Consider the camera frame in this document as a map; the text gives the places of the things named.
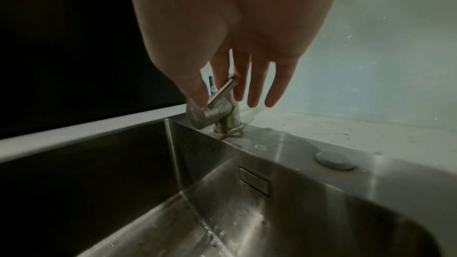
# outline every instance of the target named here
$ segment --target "hand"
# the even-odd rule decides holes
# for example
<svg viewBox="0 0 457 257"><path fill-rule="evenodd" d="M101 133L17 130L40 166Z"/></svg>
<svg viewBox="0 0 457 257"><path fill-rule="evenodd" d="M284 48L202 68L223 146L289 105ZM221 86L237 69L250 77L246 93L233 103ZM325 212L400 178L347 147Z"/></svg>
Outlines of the hand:
<svg viewBox="0 0 457 257"><path fill-rule="evenodd" d="M269 64L276 74L265 99L274 106L299 58L317 35L333 0L133 0L148 54L157 68L201 107L208 89L200 70L210 62L216 87L229 75L233 51L235 99L258 105Z"/></svg>

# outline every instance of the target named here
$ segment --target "finger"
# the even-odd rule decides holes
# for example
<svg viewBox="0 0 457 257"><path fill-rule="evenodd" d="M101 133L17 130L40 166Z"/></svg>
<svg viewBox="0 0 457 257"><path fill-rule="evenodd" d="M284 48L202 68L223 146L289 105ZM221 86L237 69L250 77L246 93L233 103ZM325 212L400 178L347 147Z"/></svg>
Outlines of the finger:
<svg viewBox="0 0 457 257"><path fill-rule="evenodd" d="M238 80L238 85L233 89L233 96L236 101L242 101L246 91L246 82L248 79L249 65L251 57L236 48L233 51L234 75Z"/></svg>
<svg viewBox="0 0 457 257"><path fill-rule="evenodd" d="M296 67L296 62L290 64L276 64L275 79L265 98L266 107L270 108L274 106L282 97L286 91L287 85L289 85L289 82L292 79Z"/></svg>
<svg viewBox="0 0 457 257"><path fill-rule="evenodd" d="M251 83L249 84L248 106L255 108L262 95L263 85L270 62L252 57Z"/></svg>
<svg viewBox="0 0 457 257"><path fill-rule="evenodd" d="M213 70L213 79L216 88L221 88L229 80L230 68L230 53L226 51L218 51L209 61Z"/></svg>
<svg viewBox="0 0 457 257"><path fill-rule="evenodd" d="M189 99L193 100L196 105L201 108L206 108L208 105L209 94L208 88L201 78L200 72L191 77L172 79L172 81L175 82L182 93Z"/></svg>

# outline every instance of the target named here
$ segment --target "faucet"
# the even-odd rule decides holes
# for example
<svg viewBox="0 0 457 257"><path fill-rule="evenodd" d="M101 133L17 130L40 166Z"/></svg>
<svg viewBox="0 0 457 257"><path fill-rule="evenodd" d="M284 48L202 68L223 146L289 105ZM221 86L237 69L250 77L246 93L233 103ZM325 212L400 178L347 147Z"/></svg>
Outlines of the faucet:
<svg viewBox="0 0 457 257"><path fill-rule="evenodd" d="M208 101L205 109L192 100L187 103L186 115L196 129L204 129L214 124L214 131L222 135L235 135L243 131L244 125L239 116L239 104L233 98L233 88L238 81L231 77Z"/></svg>

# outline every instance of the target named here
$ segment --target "wall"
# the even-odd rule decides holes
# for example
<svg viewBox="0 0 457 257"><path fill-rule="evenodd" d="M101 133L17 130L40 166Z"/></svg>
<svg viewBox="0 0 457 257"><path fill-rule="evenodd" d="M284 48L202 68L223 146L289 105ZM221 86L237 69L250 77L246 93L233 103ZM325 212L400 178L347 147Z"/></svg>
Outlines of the wall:
<svg viewBox="0 0 457 257"><path fill-rule="evenodd" d="M336 0L274 109L457 131L456 63L455 0Z"/></svg>

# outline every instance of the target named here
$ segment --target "dark panel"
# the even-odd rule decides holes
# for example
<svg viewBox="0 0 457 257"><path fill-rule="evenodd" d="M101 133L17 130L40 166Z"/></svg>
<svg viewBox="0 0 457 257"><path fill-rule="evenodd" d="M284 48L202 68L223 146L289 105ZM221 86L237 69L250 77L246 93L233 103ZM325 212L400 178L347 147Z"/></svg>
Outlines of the dark panel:
<svg viewBox="0 0 457 257"><path fill-rule="evenodd" d="M131 0L0 0L0 138L184 102Z"/></svg>
<svg viewBox="0 0 457 257"><path fill-rule="evenodd" d="M75 256L177 193L162 121L0 163L2 255Z"/></svg>

